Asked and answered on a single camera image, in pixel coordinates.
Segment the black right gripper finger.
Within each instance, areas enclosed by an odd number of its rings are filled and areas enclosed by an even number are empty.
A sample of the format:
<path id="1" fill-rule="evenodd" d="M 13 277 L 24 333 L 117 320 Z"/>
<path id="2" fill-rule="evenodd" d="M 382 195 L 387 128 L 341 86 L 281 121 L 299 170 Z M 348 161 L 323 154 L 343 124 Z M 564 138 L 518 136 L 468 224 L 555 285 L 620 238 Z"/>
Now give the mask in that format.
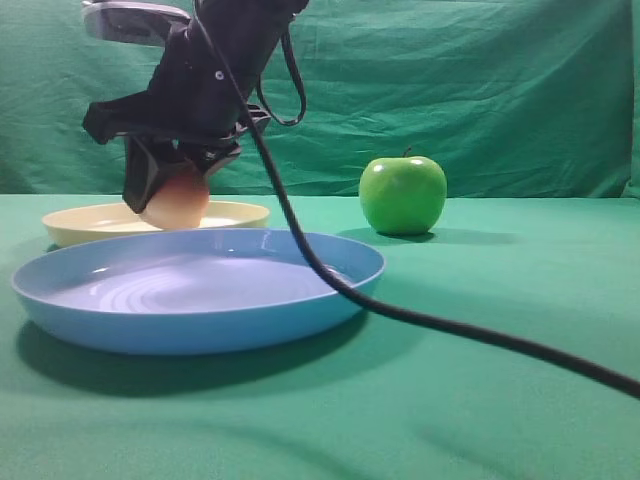
<path id="1" fill-rule="evenodd" d="M 236 160 L 241 152 L 242 147 L 237 142 L 222 147 L 204 145 L 187 147 L 187 157 L 205 180 Z"/>

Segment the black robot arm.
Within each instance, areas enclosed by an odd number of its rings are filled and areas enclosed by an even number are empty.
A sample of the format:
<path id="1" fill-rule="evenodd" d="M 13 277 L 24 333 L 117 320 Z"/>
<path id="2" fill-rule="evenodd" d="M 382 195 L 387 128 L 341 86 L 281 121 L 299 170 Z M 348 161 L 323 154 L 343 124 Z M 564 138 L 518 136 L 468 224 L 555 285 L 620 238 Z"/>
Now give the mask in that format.
<path id="1" fill-rule="evenodd" d="M 89 35 L 112 42 L 163 50 L 145 90 L 93 102 L 83 120 L 86 132 L 104 145 L 125 142 L 122 197 L 135 213 L 183 168 L 199 180 L 241 153 L 239 138 L 263 131 L 275 115 L 266 102 L 249 103 L 280 47 L 303 96 L 289 26 L 304 1 L 197 1 L 191 14 L 141 1 L 86 1 Z"/>

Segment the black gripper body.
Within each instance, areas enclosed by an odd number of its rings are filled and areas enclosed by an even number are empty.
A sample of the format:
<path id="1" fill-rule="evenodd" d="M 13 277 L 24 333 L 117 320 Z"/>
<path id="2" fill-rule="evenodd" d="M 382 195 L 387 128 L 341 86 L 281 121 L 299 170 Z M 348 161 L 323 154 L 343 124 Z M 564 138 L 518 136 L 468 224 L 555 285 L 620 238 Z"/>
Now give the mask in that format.
<path id="1" fill-rule="evenodd" d="M 237 102 L 256 86 L 273 51 L 270 19 L 191 19 L 171 28 L 145 90 L 92 103 L 83 120 L 99 144 L 149 136 L 218 146 L 232 137 Z"/>

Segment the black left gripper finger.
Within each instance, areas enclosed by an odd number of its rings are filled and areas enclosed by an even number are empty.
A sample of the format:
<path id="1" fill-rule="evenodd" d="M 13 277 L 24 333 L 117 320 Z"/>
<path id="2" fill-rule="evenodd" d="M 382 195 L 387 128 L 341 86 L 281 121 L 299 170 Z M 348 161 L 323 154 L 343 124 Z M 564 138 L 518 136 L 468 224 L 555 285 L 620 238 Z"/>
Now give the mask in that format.
<path id="1" fill-rule="evenodd" d="M 142 213 L 173 173 L 173 143 L 149 136 L 125 139 L 125 180 L 122 198 L 136 214 Z"/>

